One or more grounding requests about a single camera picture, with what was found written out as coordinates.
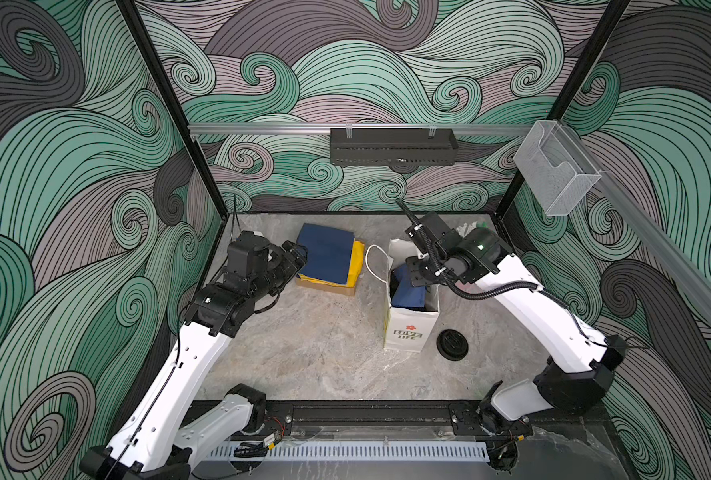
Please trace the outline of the white paper takeout bag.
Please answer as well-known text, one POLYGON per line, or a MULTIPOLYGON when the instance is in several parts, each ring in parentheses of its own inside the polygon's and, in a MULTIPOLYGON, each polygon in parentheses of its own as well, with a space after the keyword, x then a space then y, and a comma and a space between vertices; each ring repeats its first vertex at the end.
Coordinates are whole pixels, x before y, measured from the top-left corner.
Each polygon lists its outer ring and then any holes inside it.
POLYGON ((365 252, 365 267, 373 278, 381 283, 381 304, 383 304, 383 348, 389 350, 419 353, 425 347, 435 324, 439 319, 439 288, 425 286, 427 300, 425 311, 413 311, 391 306, 389 280, 391 270, 401 264, 407 265, 410 257, 419 255, 419 249, 405 240, 392 239, 387 248, 370 245, 365 252))

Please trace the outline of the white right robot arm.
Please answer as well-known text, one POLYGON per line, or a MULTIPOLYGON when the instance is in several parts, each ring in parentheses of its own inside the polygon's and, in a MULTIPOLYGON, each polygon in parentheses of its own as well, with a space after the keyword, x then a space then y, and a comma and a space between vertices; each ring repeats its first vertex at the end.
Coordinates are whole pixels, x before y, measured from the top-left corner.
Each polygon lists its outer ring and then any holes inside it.
POLYGON ((571 312, 525 267, 495 231, 476 227, 461 235, 439 215, 405 212, 407 236, 419 255, 407 258, 413 285, 441 285, 469 301, 495 299, 547 350, 545 369, 483 400, 483 415, 509 424, 545 410, 583 415, 611 389, 629 351, 619 335, 607 336, 571 312))

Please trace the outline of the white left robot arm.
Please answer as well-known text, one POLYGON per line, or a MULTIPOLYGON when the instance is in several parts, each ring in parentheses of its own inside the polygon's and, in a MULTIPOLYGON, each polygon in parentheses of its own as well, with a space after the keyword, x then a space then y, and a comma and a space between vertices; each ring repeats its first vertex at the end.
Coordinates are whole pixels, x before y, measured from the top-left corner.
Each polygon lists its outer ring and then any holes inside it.
POLYGON ((184 421, 198 390, 241 326, 278 299, 308 261, 307 247, 282 245, 253 231, 228 247, 215 279, 186 307, 177 341, 139 406, 105 446, 91 448, 80 470, 92 479, 187 479, 217 446, 263 423, 265 395, 245 385, 196 420, 184 421))

